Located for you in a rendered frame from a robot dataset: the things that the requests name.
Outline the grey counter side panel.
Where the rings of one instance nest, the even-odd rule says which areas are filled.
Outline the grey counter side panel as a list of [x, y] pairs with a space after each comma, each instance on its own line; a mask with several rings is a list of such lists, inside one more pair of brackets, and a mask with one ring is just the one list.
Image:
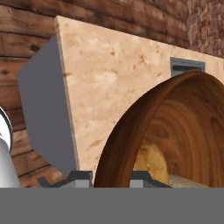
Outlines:
[[67, 84], [57, 37], [17, 73], [31, 147], [64, 176], [78, 169]]

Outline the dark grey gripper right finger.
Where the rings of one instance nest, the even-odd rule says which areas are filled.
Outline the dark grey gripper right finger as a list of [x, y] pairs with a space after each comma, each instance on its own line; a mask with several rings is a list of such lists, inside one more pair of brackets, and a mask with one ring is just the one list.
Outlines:
[[152, 178], [147, 171], [133, 171], [129, 182], [130, 188], [168, 187], [167, 184]]

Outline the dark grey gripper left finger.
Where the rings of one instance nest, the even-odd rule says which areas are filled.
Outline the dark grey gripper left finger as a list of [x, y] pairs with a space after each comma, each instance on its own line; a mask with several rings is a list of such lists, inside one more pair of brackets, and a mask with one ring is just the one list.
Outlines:
[[92, 188], [92, 171], [71, 171], [66, 179], [51, 185], [44, 176], [38, 179], [38, 185], [44, 188]]

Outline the yellow bread piece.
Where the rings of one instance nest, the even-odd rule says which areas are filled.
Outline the yellow bread piece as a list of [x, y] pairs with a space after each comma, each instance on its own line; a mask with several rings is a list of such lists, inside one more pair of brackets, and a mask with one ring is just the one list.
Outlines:
[[142, 141], [133, 170], [147, 171], [153, 180], [174, 188], [208, 188], [208, 185], [171, 175], [164, 154], [153, 142]]

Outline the white rounded object black rim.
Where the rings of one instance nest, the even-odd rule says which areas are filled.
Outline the white rounded object black rim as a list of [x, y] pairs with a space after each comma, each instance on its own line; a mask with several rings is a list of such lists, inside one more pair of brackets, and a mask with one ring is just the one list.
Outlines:
[[9, 117], [0, 107], [0, 188], [20, 188], [11, 158], [12, 127]]

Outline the brown wooden bowl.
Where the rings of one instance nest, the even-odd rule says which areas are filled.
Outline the brown wooden bowl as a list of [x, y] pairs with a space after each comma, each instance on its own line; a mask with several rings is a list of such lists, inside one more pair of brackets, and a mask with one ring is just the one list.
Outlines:
[[94, 186], [129, 186], [143, 142], [162, 151], [169, 173], [224, 187], [224, 84], [208, 73], [191, 72], [146, 92], [109, 135]]

